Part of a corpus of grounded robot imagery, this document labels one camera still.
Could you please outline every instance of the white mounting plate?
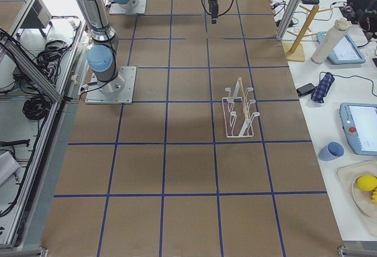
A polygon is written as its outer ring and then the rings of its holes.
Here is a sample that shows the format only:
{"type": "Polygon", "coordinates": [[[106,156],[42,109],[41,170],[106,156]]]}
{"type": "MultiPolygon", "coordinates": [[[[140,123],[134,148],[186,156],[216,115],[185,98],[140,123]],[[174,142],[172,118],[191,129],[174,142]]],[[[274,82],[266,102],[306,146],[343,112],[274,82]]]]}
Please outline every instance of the white mounting plate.
{"type": "MultiPolygon", "coordinates": [[[[87,104],[132,104],[134,95],[135,79],[137,67],[119,67],[119,73],[125,80],[124,88],[119,93],[103,94],[99,89],[87,93],[85,103],[87,104]]],[[[92,75],[91,81],[97,81],[92,75]]]]}
{"type": "Polygon", "coordinates": [[[132,14],[145,14],[147,7],[147,0],[139,0],[139,4],[134,8],[125,9],[119,4],[112,4],[110,8],[110,15],[132,15],[132,14]]]}

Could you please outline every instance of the wooden stand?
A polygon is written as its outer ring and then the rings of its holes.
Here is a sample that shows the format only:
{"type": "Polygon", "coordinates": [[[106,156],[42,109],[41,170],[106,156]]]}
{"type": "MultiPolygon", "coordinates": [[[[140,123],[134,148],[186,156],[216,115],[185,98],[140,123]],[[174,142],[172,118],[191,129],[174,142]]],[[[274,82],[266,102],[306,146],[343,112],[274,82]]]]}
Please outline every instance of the wooden stand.
{"type": "Polygon", "coordinates": [[[326,9],[319,10],[319,5],[314,5],[312,9],[306,8],[302,5],[299,5],[299,6],[307,12],[305,23],[302,26],[302,28],[301,28],[301,30],[298,34],[287,31],[288,33],[296,36],[296,39],[293,43],[283,42],[283,49],[284,49],[285,56],[286,56],[288,61],[304,62],[305,61],[305,53],[304,53],[304,49],[302,47],[302,44],[300,44],[302,38],[316,35],[316,33],[311,33],[311,34],[307,34],[307,35],[305,35],[305,33],[306,33],[306,31],[311,32],[311,30],[309,29],[309,25],[312,23],[317,12],[330,11],[330,10],[332,10],[332,8],[326,8],[326,9]]]}

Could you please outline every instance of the metal post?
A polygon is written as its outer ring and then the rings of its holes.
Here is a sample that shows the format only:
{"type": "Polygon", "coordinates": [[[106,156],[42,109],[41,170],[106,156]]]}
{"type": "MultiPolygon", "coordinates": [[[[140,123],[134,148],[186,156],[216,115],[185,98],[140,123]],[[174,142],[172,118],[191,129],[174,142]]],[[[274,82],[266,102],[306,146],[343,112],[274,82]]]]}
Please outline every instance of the metal post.
{"type": "Polygon", "coordinates": [[[276,39],[278,41],[281,41],[287,28],[288,28],[288,25],[290,23],[290,21],[292,20],[292,16],[293,14],[295,13],[295,10],[297,8],[297,6],[299,5],[299,2],[300,0],[290,0],[289,1],[289,4],[287,6],[287,9],[285,10],[285,13],[283,15],[283,18],[277,28],[277,31],[276,31],[276,39]]]}

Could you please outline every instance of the white cylinder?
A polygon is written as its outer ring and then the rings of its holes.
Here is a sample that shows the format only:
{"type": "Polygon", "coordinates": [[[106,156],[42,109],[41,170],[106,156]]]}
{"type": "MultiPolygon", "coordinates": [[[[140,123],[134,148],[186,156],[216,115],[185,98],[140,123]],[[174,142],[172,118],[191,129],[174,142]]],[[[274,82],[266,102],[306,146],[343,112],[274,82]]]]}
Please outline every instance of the white cylinder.
{"type": "Polygon", "coordinates": [[[325,39],[322,40],[312,55],[312,61],[316,64],[323,63],[339,41],[347,34],[350,26],[351,22],[347,21],[344,17],[337,19],[334,26],[326,33],[325,39]]]}

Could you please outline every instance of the emergency stop button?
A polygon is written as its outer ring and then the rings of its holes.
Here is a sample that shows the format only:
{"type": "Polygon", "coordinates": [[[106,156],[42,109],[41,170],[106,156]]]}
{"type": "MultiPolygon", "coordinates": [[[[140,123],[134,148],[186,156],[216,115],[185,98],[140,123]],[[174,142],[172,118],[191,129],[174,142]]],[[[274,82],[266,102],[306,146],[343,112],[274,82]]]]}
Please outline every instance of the emergency stop button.
{"type": "Polygon", "coordinates": [[[356,127],[351,126],[350,128],[348,128],[348,132],[350,132],[350,134],[355,133],[356,132],[356,127]]]}

